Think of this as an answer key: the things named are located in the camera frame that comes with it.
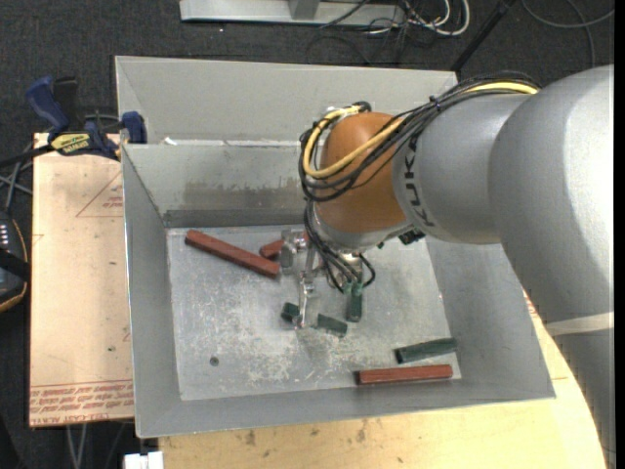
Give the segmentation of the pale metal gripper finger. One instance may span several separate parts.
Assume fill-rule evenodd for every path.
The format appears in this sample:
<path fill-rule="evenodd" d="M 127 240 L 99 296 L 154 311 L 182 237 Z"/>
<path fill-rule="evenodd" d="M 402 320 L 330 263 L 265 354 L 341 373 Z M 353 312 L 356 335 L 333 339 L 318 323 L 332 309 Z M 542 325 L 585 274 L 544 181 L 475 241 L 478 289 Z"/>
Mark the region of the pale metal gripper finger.
<path fill-rule="evenodd" d="M 317 322 L 318 293 L 314 276 L 300 272 L 298 288 L 298 315 L 295 318 L 297 328 L 313 327 Z"/>
<path fill-rule="evenodd" d="M 283 230 L 281 239 L 279 265 L 284 274 L 291 274 L 295 269 L 298 254 L 309 246 L 309 235 L 305 230 Z"/>

